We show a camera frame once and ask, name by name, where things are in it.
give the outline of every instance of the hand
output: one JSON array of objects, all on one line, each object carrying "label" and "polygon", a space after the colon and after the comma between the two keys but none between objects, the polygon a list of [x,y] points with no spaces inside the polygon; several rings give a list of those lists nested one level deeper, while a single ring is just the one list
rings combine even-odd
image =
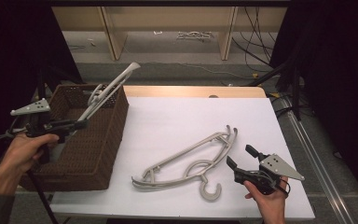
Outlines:
[{"label": "hand", "polygon": [[0,194],[13,195],[22,174],[42,156],[43,150],[38,149],[45,144],[57,144],[58,139],[55,134],[36,138],[29,138],[25,133],[17,134],[0,163]]},{"label": "hand", "polygon": [[[281,181],[280,186],[282,189],[286,189],[286,182]],[[286,195],[280,191],[275,190],[270,195],[262,194],[257,187],[249,181],[243,182],[243,185],[249,190],[249,193],[245,195],[246,199],[255,199],[261,216],[266,224],[284,223],[284,206]]]}]

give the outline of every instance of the wicker basket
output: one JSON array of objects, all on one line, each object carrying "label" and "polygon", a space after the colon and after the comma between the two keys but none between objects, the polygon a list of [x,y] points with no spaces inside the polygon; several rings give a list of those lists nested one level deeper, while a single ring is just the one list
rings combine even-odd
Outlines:
[{"label": "wicker basket", "polygon": [[[61,85],[51,101],[53,119],[78,119],[87,108],[95,85]],[[109,187],[113,164],[123,135],[129,104],[121,87],[90,118],[88,128],[66,141],[55,162],[34,169],[45,191],[98,190]],[[20,185],[35,190],[24,175]]]}]

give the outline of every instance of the black cable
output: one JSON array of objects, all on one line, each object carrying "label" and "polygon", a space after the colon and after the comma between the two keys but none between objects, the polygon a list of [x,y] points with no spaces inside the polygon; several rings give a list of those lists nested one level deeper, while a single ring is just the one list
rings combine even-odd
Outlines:
[{"label": "black cable", "polygon": [[267,59],[269,60],[270,55],[269,55],[268,51],[266,50],[266,46],[264,45],[263,38],[261,36],[261,31],[260,31],[260,23],[258,22],[259,7],[255,8],[255,23],[252,22],[252,19],[251,19],[249,13],[248,13],[248,10],[246,9],[246,7],[244,9],[245,9],[246,15],[247,15],[247,17],[249,19],[249,22],[252,25],[252,29],[253,29],[252,34],[256,34],[256,36],[258,37],[261,45],[263,46],[263,51],[264,51]]},{"label": "black cable", "polygon": [[277,41],[275,40],[275,38],[271,35],[270,32],[268,32],[268,34],[269,34],[269,36],[271,37],[271,39],[274,41],[274,43],[277,42]]},{"label": "black cable", "polygon": [[256,44],[256,43],[253,43],[252,41],[250,41],[250,40],[246,39],[246,37],[245,37],[245,36],[243,36],[242,32],[240,32],[240,35],[242,36],[242,38],[243,38],[243,39],[244,39],[247,43],[249,43],[249,44],[251,44],[251,45],[258,46],[258,47],[261,47],[261,48],[266,48],[266,49],[272,49],[272,48],[267,47],[267,46],[262,46],[262,45],[259,45],[259,44]]},{"label": "black cable", "polygon": [[258,61],[260,61],[261,63],[264,63],[265,65],[269,66],[269,63],[265,62],[264,60],[260,59],[259,57],[255,56],[252,52],[250,52],[248,49],[245,49],[243,46],[241,46],[234,38],[232,38],[232,41],[234,41],[234,43],[237,45],[237,47],[243,51],[245,51],[245,53],[250,54],[252,57],[254,57],[255,59],[257,59]]},{"label": "black cable", "polygon": [[46,195],[43,193],[43,190],[41,186],[39,185],[38,180],[34,176],[34,172],[32,170],[27,171],[27,175],[30,177],[31,181],[34,184],[34,187],[36,188],[37,194],[39,195],[40,200],[42,201],[43,205],[46,208],[46,211],[48,212],[48,216],[50,217],[50,220],[53,224],[58,224],[56,217],[53,214],[53,211],[50,208],[50,205],[48,204],[48,199],[46,198]]}]

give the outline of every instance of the white table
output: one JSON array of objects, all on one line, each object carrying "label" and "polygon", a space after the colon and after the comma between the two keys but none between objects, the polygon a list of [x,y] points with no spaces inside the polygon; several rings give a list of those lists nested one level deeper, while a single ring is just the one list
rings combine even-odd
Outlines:
[{"label": "white table", "polygon": [[[201,197],[201,181],[197,178],[179,187],[148,192],[131,184],[132,176],[140,177],[145,168],[156,162],[212,133],[224,132],[226,125],[239,130],[228,155],[241,169],[258,169],[258,160],[245,151],[246,145],[252,145],[264,154],[277,153],[295,167],[267,98],[128,97],[128,100],[129,113],[109,189],[56,192],[50,205],[54,213],[167,219],[261,217],[255,201],[243,198],[247,190],[234,182],[233,171],[226,165],[226,160],[206,175],[209,179],[207,190],[214,191],[217,183],[221,183],[223,188],[214,202]],[[220,147],[214,143],[207,146],[211,147],[200,148],[196,153],[163,167],[158,179],[179,177],[195,158],[211,159]],[[301,182],[290,179],[289,183],[292,191],[286,201],[286,219],[313,219]]]}]

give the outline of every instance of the wire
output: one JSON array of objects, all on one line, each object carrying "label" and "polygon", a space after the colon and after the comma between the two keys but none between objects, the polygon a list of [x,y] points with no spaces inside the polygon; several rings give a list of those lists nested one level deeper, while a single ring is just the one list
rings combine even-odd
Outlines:
[{"label": "wire", "polygon": [[255,59],[257,59],[257,60],[260,61],[261,63],[263,63],[263,64],[269,66],[269,63],[267,63],[266,61],[260,59],[259,57],[255,56],[252,52],[250,52],[250,51],[248,50],[248,47],[246,47],[246,49],[245,49],[245,48],[244,48],[243,46],[241,46],[234,38],[232,38],[232,41],[234,41],[234,43],[238,46],[239,49],[245,51],[245,53],[247,53],[247,54],[250,54],[252,57],[254,57]]},{"label": "wire", "polygon": [[42,201],[42,204],[45,206],[51,222],[54,224],[58,224],[59,222],[57,221],[56,217],[54,216],[54,213],[51,210],[50,205],[48,204],[48,199],[46,198],[46,195],[43,193],[43,190],[42,190],[41,186],[39,185],[39,182],[37,181],[36,177],[34,176],[34,172],[32,170],[28,170],[27,175],[30,177],[30,179],[34,183],[34,187],[36,188],[37,194],[39,195],[39,198]]},{"label": "wire", "polygon": [[258,46],[258,47],[261,47],[261,48],[266,48],[266,49],[273,49],[273,48],[270,48],[270,47],[266,47],[266,46],[263,46],[263,45],[259,45],[259,44],[256,44],[256,43],[253,43],[252,41],[248,40],[245,36],[243,36],[242,32],[240,32],[242,38],[248,42],[249,44],[251,45],[255,45],[255,46]]},{"label": "wire", "polygon": [[261,45],[263,46],[264,53],[266,54],[266,57],[269,60],[270,55],[269,55],[268,51],[266,50],[266,46],[264,45],[263,38],[261,37],[260,23],[258,22],[259,7],[255,8],[255,23],[252,22],[252,19],[251,19],[249,13],[248,13],[248,10],[246,9],[246,7],[244,9],[245,9],[246,15],[247,15],[247,17],[249,19],[249,22],[251,23],[252,28],[253,28],[252,36],[253,36],[253,34],[255,34],[258,37]]},{"label": "wire", "polygon": [[73,49],[85,49],[86,46],[84,45],[68,45],[69,50],[73,50]]},{"label": "wire", "polygon": [[10,128],[4,134],[0,134],[0,140],[4,139],[4,138],[13,138],[16,133],[20,133],[20,132],[23,132],[25,130],[25,129],[19,129],[16,132],[13,132],[14,125],[17,122],[18,119],[19,119],[19,117],[16,117],[13,120],[13,122],[11,123]]},{"label": "wire", "polygon": [[271,35],[270,32],[268,32],[268,34],[269,34],[269,36],[271,37],[271,39],[274,41],[274,43],[277,42],[277,41],[275,40],[275,38]]},{"label": "wire", "polygon": [[177,63],[177,64],[180,64],[182,66],[186,66],[186,67],[194,67],[194,68],[200,68],[200,69],[203,69],[207,72],[210,72],[210,73],[213,73],[213,74],[228,74],[228,75],[232,75],[234,77],[240,77],[240,78],[244,78],[244,79],[255,79],[254,77],[243,77],[243,76],[240,76],[240,75],[237,75],[237,74],[234,74],[234,73],[230,73],[230,72],[215,72],[215,71],[212,71],[212,70],[209,70],[205,67],[202,67],[202,66],[197,66],[197,65],[191,65],[191,64],[186,64],[186,63]]}]

